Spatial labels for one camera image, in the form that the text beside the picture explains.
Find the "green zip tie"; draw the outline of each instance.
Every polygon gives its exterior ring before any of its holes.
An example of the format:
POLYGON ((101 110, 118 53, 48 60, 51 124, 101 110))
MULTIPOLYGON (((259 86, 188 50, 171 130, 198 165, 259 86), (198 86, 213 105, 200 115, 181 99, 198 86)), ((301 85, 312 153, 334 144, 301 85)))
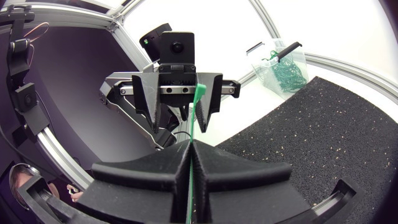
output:
POLYGON ((200 98, 206 93, 206 86, 203 84, 198 83, 197 87, 195 88, 195 96, 193 97, 193 111, 191 117, 191 142, 193 142, 193 121, 194 121, 194 114, 197 108, 197 103, 199 102, 200 98))
MULTIPOLYGON (((195 96, 193 97, 193 111, 191 117, 191 142, 193 142, 193 122, 195 118, 195 110, 197 107, 197 103, 199 102, 200 98, 206 93, 206 86, 203 84, 198 83, 197 87, 195 88, 195 96)), ((191 223, 192 217, 192 205, 193 205, 193 166, 192 166, 192 157, 191 157, 191 166, 190 166, 190 173, 189 173, 189 212, 187 214, 187 219, 185 220, 186 224, 191 223)))

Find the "black rubber mat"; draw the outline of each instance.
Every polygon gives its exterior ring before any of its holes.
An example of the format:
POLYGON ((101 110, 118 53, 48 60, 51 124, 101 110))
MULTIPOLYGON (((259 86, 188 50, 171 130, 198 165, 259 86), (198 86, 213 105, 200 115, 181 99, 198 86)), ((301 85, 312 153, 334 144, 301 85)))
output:
POLYGON ((398 125, 364 98, 315 77, 217 147, 254 161, 291 164, 290 181, 310 205, 350 176, 366 195, 346 222, 368 223, 397 169, 398 125))

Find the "black camera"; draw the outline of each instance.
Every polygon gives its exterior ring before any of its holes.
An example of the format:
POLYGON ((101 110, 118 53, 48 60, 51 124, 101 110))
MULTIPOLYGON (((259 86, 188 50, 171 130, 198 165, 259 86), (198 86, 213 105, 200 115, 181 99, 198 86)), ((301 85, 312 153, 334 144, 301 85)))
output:
POLYGON ((162 63, 195 64, 195 36, 193 33, 163 32, 160 44, 160 60, 162 63))

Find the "green cable ties in bag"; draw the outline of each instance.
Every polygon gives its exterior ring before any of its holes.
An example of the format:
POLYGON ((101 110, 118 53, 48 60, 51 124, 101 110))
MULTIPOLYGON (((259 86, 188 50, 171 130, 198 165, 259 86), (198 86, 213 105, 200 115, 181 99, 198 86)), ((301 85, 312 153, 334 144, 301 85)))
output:
MULTIPOLYGON (((278 52, 271 51, 271 59, 276 57, 278 52)), ((294 63, 293 56, 286 55, 279 63, 272 66, 274 75, 279 82, 280 89, 284 93, 295 93, 307 84, 301 70, 294 63)))

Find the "black bracket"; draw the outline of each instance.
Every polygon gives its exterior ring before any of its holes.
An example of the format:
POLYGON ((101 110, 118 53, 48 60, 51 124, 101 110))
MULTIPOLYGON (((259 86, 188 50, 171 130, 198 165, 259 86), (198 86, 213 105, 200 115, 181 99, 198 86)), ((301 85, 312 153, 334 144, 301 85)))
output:
POLYGON ((16 146, 22 144, 27 138, 35 142, 35 136, 49 125, 44 112, 37 104, 34 84, 24 83, 30 69, 28 64, 30 40, 24 38, 23 29, 25 22, 34 20, 35 15, 30 11, 31 9, 32 6, 10 5, 6 12, 0 14, 0 26, 12 25, 7 51, 6 84, 16 116, 21 124, 15 131, 18 133, 18 137, 14 138, 16 146))

